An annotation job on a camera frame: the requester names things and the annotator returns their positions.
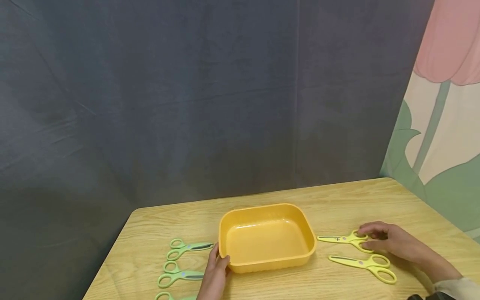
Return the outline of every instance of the yellow plastic tray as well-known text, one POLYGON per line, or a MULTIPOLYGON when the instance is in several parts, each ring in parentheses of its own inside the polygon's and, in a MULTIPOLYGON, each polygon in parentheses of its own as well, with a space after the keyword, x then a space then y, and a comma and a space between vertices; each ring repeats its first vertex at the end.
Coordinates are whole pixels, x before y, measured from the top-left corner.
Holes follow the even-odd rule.
POLYGON ((303 265, 317 245, 303 212, 288 203, 229 211, 218 232, 220 256, 230 255, 235 273, 303 265))

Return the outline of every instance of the wood grain surface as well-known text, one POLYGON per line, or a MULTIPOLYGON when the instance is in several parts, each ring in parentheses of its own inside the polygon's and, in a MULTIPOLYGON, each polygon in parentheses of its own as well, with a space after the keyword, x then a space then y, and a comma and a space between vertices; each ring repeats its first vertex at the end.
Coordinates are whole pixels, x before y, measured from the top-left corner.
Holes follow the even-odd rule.
MULTIPOLYGON (((480 245, 396 181, 382 178, 137 209, 84 300, 153 300, 163 291, 156 281, 173 238, 186 243, 217 241, 218 223, 227 211, 284 202, 304 211, 316 235, 349 234, 375 220, 398 224, 480 283, 480 245)), ((180 269, 203 270, 208 252, 184 253, 177 260, 180 269)), ((316 253, 302 267, 232 274, 224 299, 403 300, 415 293, 426 296, 431 287, 423 273, 395 257, 390 257, 391 270, 398 282, 387 285, 367 270, 330 262, 329 254, 369 257, 348 244, 318 242, 316 253)), ((179 280, 164 290, 181 300, 195 295, 199 287, 199 281, 179 280)))

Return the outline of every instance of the sleeve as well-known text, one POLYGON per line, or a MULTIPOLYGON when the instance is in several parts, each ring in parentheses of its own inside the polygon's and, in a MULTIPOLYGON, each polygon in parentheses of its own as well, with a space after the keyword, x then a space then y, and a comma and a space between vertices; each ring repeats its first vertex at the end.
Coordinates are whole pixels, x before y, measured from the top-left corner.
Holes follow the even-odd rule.
POLYGON ((456 300, 480 300, 480 286, 468 278, 440 281, 433 287, 456 300))

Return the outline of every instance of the scissors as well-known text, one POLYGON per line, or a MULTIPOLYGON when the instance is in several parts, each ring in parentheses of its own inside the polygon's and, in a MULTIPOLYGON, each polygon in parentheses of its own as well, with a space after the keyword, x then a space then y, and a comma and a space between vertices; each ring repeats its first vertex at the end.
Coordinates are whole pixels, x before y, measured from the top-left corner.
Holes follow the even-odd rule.
POLYGON ((185 280, 202 280, 204 278, 204 273, 203 272, 197 272, 197 271, 181 271, 179 269, 179 266, 176 262, 174 261, 167 261, 163 265, 163 270, 165 271, 165 274, 160 276, 156 282, 159 288, 168 288, 171 286, 175 281, 179 279, 185 279, 185 280), (174 265, 173 270, 168 270, 167 266, 169 264, 174 265), (168 278, 167 283, 161 283, 162 279, 168 278))
POLYGON ((358 250, 364 253, 373 253, 372 250, 363 249, 360 245, 367 241, 368 236, 359 237, 357 235, 358 230, 352 231, 352 233, 347 237, 342 237, 338 235, 321 235, 317 237, 317 240, 326 241, 329 243, 349 243, 355 246, 358 250))
MULTIPOLYGON (((168 300, 175 300, 175 299, 173 299, 172 295, 170 295, 169 292, 161 292, 161 293, 157 294, 155 296, 155 300, 160 299, 160 297, 162 297, 162 296, 168 296, 168 300)), ((196 299, 197 299, 197 296, 190 296, 190 297, 183 298, 182 300, 196 300, 196 299)))
POLYGON ((167 253, 167 260, 168 261, 175 261, 180 258, 182 254, 186 251, 200 251, 213 248, 214 244, 210 242, 203 242, 203 243, 195 243, 195 244, 185 244, 182 239, 173 239, 170 242, 170 250, 167 253))
POLYGON ((329 255, 328 259, 334 263, 349 265, 351 267, 360 268, 360 269, 367 269, 373 275, 375 275, 375 277, 377 277, 380 281, 384 283, 387 283, 387 284, 396 283, 395 274, 388 269, 390 267, 390 260, 388 260, 388 258, 386 258, 383 255, 372 254, 372 256, 370 256, 370 258, 367 259, 366 261, 350 258, 350 257, 344 257, 344 256, 335 256, 335 255, 329 255), (386 263, 385 264, 377 263, 376 261, 373 260, 374 258, 381 258, 386 263), (384 277, 381 277, 379 273, 386 273, 390 275, 392 279, 386 279, 384 277))

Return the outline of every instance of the hand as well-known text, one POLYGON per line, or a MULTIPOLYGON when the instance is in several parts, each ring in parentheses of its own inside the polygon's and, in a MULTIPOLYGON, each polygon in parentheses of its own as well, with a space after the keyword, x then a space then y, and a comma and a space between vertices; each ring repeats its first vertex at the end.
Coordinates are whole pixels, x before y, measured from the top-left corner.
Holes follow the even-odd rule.
POLYGON ((363 243, 365 249, 387 251, 416 264, 434 253, 427 245, 393 224, 380 221, 366 223, 360 226, 358 234, 367 234, 375 239, 363 243))
POLYGON ((380 221, 366 223, 360 226, 358 234, 374 239, 362 244, 365 249, 387 251, 415 263, 433 283, 462 278, 451 263, 397 225, 380 221))
POLYGON ((215 244, 208 257, 202 285, 197 295, 197 300, 220 300, 230 269, 227 268, 230 256, 220 258, 218 243, 215 244))

